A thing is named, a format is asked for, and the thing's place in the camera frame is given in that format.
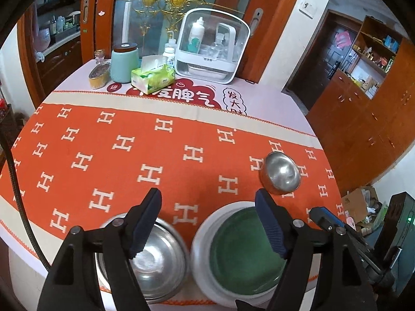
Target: wooden lid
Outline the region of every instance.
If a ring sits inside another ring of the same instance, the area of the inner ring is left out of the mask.
[[[121,43],[114,47],[114,52],[116,53],[128,53],[129,51],[134,51],[137,49],[137,43]]]

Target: black cable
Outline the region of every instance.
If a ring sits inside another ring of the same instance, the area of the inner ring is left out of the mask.
[[[38,258],[40,259],[40,261],[42,262],[46,270],[49,271],[51,265],[49,264],[44,253],[40,249],[39,244],[36,240],[36,237],[33,233],[32,227],[30,226],[29,219],[27,218],[26,211],[23,205],[22,196],[20,195],[20,188],[19,188],[19,183],[17,181],[17,174],[16,174],[16,168],[15,168],[15,162],[13,159],[13,155],[7,143],[6,137],[3,135],[3,132],[1,131],[1,129],[0,129],[0,146],[3,148],[4,154],[6,156],[7,165],[9,167],[10,179],[12,181],[12,186],[13,186],[13,193],[16,198],[17,207],[19,209],[20,218],[22,219],[24,229],[26,230],[26,233],[29,237],[29,240]]]

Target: wooden shelf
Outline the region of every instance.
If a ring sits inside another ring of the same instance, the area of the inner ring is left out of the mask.
[[[373,51],[383,57],[386,57],[388,60],[393,57],[396,56],[397,53],[394,53],[392,50],[390,50],[388,47],[386,47],[383,43],[375,40],[373,38],[373,36],[360,32],[360,34],[363,35],[363,37],[365,38],[366,43],[370,43],[368,44],[369,47],[372,47]]]
[[[354,52],[360,57],[360,59],[362,61],[364,61],[367,64],[369,64],[369,66],[372,67],[373,70],[375,70],[376,72],[378,72],[384,78],[386,77],[387,73],[385,72],[385,70],[383,70],[382,68],[378,67],[377,64],[374,61],[371,61],[365,55],[363,55],[362,53],[359,53],[358,51],[354,51]]]

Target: teal canister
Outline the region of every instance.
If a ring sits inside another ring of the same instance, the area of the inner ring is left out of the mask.
[[[111,79],[117,83],[130,83],[131,72],[138,68],[136,43],[121,43],[111,53]]]

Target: glass jar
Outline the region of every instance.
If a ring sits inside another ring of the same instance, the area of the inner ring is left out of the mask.
[[[104,62],[104,58],[105,58],[105,50],[104,49],[95,50],[94,55],[95,55],[95,63],[96,64],[102,64]]]

